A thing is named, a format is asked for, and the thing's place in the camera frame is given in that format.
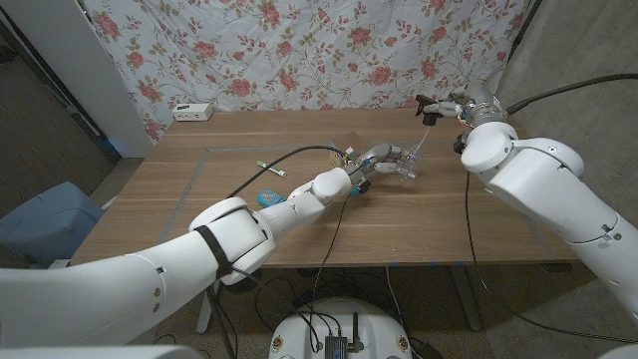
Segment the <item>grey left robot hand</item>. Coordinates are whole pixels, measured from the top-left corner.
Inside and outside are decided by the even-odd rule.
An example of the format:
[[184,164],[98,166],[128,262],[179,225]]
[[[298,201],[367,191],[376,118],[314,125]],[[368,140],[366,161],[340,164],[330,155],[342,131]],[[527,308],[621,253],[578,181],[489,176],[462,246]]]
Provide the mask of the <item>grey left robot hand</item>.
[[361,187],[367,176],[372,173],[382,175],[398,175],[404,179],[414,179],[413,171],[416,155],[398,146],[388,144],[376,145],[345,167],[352,187]]

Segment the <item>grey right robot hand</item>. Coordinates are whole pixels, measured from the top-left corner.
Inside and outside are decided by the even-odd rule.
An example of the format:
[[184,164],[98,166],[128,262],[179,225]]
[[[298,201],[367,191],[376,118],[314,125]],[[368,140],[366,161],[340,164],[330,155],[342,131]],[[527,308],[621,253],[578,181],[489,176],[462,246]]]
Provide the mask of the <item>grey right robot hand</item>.
[[494,93],[481,82],[471,82],[449,93],[444,100],[420,106],[423,124],[434,126],[439,118],[456,118],[467,127],[504,122],[508,114]]

